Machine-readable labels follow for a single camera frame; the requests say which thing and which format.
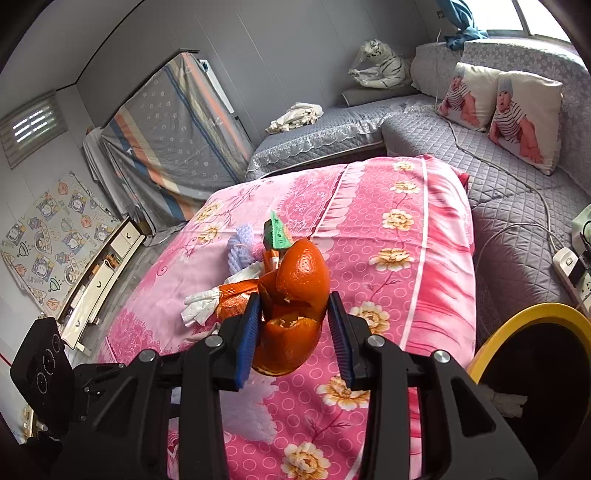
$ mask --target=white towel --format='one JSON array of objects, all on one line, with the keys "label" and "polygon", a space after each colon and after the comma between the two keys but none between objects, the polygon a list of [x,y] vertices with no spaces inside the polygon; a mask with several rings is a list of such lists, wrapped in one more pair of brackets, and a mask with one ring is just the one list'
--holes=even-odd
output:
[{"label": "white towel", "polygon": [[324,115],[324,112],[320,105],[297,102],[285,115],[273,120],[266,132],[270,134],[287,132],[294,128],[316,123],[316,120],[322,115]]}]

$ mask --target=yellow bucket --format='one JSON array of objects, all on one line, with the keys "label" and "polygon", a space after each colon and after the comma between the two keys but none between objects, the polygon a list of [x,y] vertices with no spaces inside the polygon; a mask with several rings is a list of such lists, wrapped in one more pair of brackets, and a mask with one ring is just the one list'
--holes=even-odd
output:
[{"label": "yellow bucket", "polygon": [[569,448],[589,412],[591,323],[561,303],[519,312],[468,366],[476,383],[527,395],[523,415],[506,419],[542,477]]}]

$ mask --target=stuffed white tiger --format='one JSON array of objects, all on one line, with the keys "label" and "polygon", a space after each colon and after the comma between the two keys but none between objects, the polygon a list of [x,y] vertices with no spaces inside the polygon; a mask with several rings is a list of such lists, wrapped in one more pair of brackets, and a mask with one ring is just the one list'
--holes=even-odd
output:
[{"label": "stuffed white tiger", "polygon": [[349,70],[349,75],[364,87],[392,88],[411,83],[410,60],[399,57],[379,40],[367,40],[359,49],[358,59],[374,64],[366,70]]}]

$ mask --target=power strip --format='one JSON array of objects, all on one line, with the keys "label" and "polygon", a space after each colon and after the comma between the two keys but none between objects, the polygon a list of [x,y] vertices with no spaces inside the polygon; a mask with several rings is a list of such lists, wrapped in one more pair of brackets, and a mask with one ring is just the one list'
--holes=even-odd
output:
[{"label": "power strip", "polygon": [[[574,286],[569,280],[569,275],[578,261],[579,257],[577,254],[566,247],[561,248],[552,258],[554,269],[577,305],[591,293],[591,275],[588,272],[585,272],[577,286]],[[580,310],[588,319],[591,319],[591,297],[585,300]]]}]

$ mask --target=air vent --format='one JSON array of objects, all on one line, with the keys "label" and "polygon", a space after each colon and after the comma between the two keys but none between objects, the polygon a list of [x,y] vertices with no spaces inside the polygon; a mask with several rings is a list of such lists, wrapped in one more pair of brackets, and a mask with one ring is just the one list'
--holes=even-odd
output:
[{"label": "air vent", "polygon": [[0,121],[0,139],[10,168],[67,129],[55,92],[18,108]]}]

